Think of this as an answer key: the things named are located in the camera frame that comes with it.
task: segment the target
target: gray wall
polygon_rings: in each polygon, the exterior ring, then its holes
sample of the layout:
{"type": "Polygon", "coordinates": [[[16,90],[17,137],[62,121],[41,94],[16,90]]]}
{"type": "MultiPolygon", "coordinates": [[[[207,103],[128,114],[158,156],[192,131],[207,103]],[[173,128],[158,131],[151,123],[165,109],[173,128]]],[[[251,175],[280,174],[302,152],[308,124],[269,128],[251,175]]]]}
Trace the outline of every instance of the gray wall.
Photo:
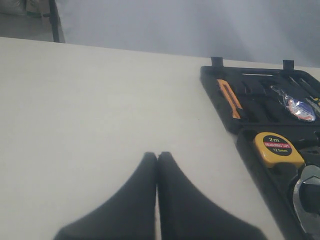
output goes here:
{"type": "Polygon", "coordinates": [[[56,0],[67,43],[320,67],[320,0],[56,0]]]}

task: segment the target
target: yellow tape measure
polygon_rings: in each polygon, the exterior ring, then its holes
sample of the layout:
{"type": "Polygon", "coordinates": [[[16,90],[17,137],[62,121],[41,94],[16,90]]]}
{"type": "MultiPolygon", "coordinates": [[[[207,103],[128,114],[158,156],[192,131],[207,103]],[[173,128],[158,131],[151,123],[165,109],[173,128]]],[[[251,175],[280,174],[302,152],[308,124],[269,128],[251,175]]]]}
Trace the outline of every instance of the yellow tape measure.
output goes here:
{"type": "Polygon", "coordinates": [[[253,142],[267,168],[272,168],[277,163],[291,163],[297,168],[305,164],[302,156],[284,136],[261,132],[255,136],[253,142]]]}

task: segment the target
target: tape measure label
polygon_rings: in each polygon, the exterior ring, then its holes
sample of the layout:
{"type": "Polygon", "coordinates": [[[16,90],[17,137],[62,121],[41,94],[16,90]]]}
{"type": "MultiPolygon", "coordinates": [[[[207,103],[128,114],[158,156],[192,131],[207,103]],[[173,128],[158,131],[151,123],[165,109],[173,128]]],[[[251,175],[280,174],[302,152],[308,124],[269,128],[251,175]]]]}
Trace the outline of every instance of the tape measure label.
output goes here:
{"type": "Polygon", "coordinates": [[[265,147],[274,154],[289,156],[292,153],[290,144],[278,136],[267,135],[263,138],[263,143],[265,147]]]}

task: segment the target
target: floor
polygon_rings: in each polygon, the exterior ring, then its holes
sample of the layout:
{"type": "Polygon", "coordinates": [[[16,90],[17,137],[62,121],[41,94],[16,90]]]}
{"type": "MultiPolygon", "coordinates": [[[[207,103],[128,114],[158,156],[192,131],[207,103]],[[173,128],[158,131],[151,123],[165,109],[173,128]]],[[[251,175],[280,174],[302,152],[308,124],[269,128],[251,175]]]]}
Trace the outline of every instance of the floor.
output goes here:
{"type": "MultiPolygon", "coordinates": [[[[61,42],[63,33],[59,29],[61,42]]],[[[0,13],[0,37],[30,39],[53,42],[51,25],[43,23],[41,18],[29,16],[7,15],[0,13]]]]}

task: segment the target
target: white table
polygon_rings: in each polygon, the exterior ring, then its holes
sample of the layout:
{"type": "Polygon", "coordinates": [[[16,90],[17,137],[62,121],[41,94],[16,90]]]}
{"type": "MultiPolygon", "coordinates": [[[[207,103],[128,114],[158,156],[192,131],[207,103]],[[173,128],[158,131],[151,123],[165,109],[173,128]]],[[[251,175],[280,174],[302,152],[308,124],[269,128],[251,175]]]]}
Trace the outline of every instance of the white table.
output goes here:
{"type": "Polygon", "coordinates": [[[210,59],[11,38],[0,50],[0,239],[52,239],[146,151],[172,152],[213,202],[283,239],[200,83],[210,59]]]}

